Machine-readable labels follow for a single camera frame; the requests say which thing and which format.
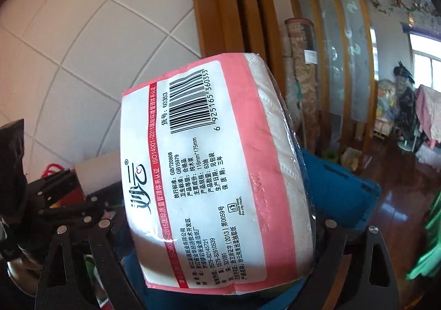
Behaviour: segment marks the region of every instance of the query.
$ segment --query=red stripe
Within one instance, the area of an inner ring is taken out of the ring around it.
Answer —
[[[168,219],[167,205],[165,203],[164,189],[162,187],[161,166],[159,162],[158,147],[156,141],[156,82],[150,85],[149,89],[149,153],[152,168],[153,186],[155,191],[156,207],[158,210],[159,222],[162,229],[162,236],[165,240],[165,248],[171,267],[175,273],[179,287],[188,289],[187,280],[182,272],[176,252],[175,243],[171,234],[170,220]],[[164,206],[159,207],[159,202],[164,202]]]

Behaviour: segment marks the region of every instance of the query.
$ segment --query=clear plastic packaging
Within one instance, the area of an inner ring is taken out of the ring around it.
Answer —
[[[221,54],[123,94],[127,219],[146,284],[243,294],[305,278],[314,210],[292,121],[256,54]]]

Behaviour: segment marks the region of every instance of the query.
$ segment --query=brand logo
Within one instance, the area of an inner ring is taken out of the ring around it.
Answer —
[[[129,193],[132,199],[130,200],[131,206],[136,208],[147,208],[150,213],[150,196],[142,188],[147,184],[147,174],[146,169],[143,165],[137,165],[132,162],[129,165],[129,160],[125,160],[124,164],[127,166],[127,174],[129,176],[129,183],[133,184],[130,187]]]

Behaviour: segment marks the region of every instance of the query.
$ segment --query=red cord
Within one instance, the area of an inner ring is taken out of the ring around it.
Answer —
[[[51,169],[52,167],[54,167],[54,168],[58,168],[58,171],[54,171],[53,169]],[[50,165],[48,165],[48,166],[46,167],[46,169],[44,170],[44,172],[41,174],[41,178],[44,178],[44,177],[50,176],[51,174],[54,174],[54,173],[59,172],[59,171],[64,171],[64,167],[63,167],[63,166],[60,166],[60,165],[57,164],[57,163],[51,163]]]

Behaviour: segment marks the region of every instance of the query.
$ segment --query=barcode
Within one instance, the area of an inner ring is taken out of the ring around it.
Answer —
[[[210,116],[202,71],[195,71],[170,83],[168,114],[172,134],[215,124]]]

